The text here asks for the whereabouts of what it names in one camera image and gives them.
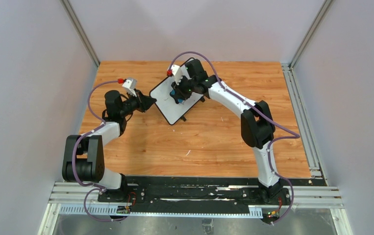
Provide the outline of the blue and black eraser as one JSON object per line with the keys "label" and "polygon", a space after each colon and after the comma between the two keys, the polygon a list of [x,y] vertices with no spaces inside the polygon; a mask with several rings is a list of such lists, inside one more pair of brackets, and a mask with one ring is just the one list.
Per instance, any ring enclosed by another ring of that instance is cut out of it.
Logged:
{"label": "blue and black eraser", "polygon": [[175,91],[175,90],[172,90],[170,92],[170,97],[172,97],[174,99],[176,104],[180,104],[185,100],[184,97],[182,96],[182,94],[178,91]]}

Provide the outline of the black framed whiteboard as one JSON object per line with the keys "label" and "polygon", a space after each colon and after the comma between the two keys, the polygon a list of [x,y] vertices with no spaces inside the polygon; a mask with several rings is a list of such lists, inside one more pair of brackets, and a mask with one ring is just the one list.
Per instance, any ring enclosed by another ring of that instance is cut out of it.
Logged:
{"label": "black framed whiteboard", "polygon": [[[167,123],[169,125],[174,125],[181,120],[181,116],[185,116],[186,113],[192,109],[192,107],[198,104],[200,102],[199,99],[204,95],[192,92],[189,99],[184,100],[184,102],[181,104],[176,104],[174,99],[170,97],[170,92],[172,91],[171,84],[174,82],[174,78],[172,77],[172,72],[170,70],[171,66],[172,65],[170,65],[169,69],[167,70],[167,77],[150,91],[150,96],[157,100],[155,105]],[[204,71],[200,60],[194,57],[189,58],[179,66],[181,66],[182,69],[182,77],[186,77],[188,79],[193,79],[193,76]]]}

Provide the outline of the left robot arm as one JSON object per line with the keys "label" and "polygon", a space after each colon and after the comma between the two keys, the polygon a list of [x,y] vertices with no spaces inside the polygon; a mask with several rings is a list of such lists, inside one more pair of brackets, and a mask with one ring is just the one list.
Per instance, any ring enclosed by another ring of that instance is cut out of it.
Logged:
{"label": "left robot arm", "polygon": [[111,191],[119,200],[128,195],[126,177],[105,166],[104,147],[120,137],[134,111],[146,112],[157,100],[135,89],[134,95],[128,94],[126,100],[117,90],[105,95],[105,110],[102,123],[82,135],[66,138],[62,165],[62,177],[66,182],[77,182],[81,186],[94,186],[100,192]]}

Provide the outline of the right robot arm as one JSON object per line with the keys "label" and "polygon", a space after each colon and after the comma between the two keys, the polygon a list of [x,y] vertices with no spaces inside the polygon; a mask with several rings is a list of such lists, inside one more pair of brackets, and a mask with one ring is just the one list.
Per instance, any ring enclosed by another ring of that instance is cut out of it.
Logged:
{"label": "right robot arm", "polygon": [[271,142],[275,126],[265,101],[255,102],[240,95],[223,82],[216,74],[208,76],[198,59],[183,66],[171,64],[167,76],[172,77],[171,96],[176,103],[186,101],[192,93],[198,93],[227,107],[241,122],[243,141],[252,148],[258,167],[258,196],[268,202],[282,188],[276,175]]}

